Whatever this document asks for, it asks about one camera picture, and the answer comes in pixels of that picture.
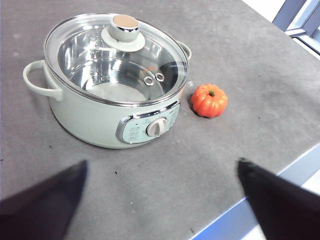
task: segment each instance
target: metal rim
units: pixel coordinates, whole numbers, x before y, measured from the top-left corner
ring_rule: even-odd
[[[186,62],[186,76],[185,78],[183,79],[181,85],[176,89],[176,91],[174,91],[173,93],[169,94],[169,95],[164,95],[163,97],[160,97],[160,98],[156,98],[154,100],[146,100],[146,101],[137,101],[137,102],[129,102],[129,101],[111,101],[111,100],[108,100],[108,99],[105,99],[103,97],[99,97],[97,95],[94,95],[94,94],[91,94],[87,91],[84,91],[82,90],[80,87],[78,87],[77,85],[75,85],[74,83],[72,82],[66,82],[65,80],[63,80],[58,73],[56,73],[54,71],[54,68],[53,66],[51,65],[51,63],[48,61],[48,56],[47,56],[47,52],[46,52],[46,45],[47,45],[47,42],[48,42],[48,39],[49,37],[52,35],[52,33],[61,25],[63,25],[64,23],[66,22],[69,22],[73,19],[76,19],[76,18],[79,18],[79,17],[83,17],[83,16],[92,16],[92,15],[115,15],[115,13],[108,13],[108,14],[105,14],[105,13],[87,13],[87,14],[79,14],[79,15],[76,15],[76,16],[73,16],[73,17],[70,17],[70,18],[67,18],[63,21],[61,21],[60,23],[58,23],[55,27],[52,28],[52,30],[49,32],[49,34],[46,36],[45,40],[44,40],[44,43],[43,43],[43,52],[44,52],[44,58],[45,58],[45,62],[48,66],[48,69],[49,71],[52,73],[52,75],[60,82],[62,83],[64,86],[66,86],[68,89],[70,89],[71,91],[87,98],[87,99],[90,99],[92,101],[95,101],[95,102],[98,102],[98,103],[102,103],[102,104],[107,104],[107,105],[112,105],[112,106],[119,106],[119,107],[146,107],[146,106],[151,106],[151,105],[155,105],[155,104],[158,104],[158,103],[162,103],[174,96],[176,96],[183,88],[184,86],[186,85],[187,83],[187,76],[189,74],[189,61],[188,61],[188,56],[187,54],[185,53],[185,51],[183,50],[183,48],[176,42],[176,40],[171,37],[169,34],[167,34],[166,32],[160,30],[159,28],[149,24],[148,22],[146,21],[142,21],[142,20],[139,20],[137,19],[137,21],[140,21],[140,22],[143,22],[155,29],[157,29],[158,31],[162,32],[163,34],[165,34],[166,36],[168,36],[174,43],[175,43],[175,46],[181,50],[182,54],[184,55],[185,57],[185,62]]]

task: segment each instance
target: small decorative pumpkin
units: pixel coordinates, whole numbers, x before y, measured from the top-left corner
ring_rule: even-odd
[[[217,85],[210,83],[198,86],[192,95],[193,110],[201,117],[220,116],[227,107],[228,97]]]

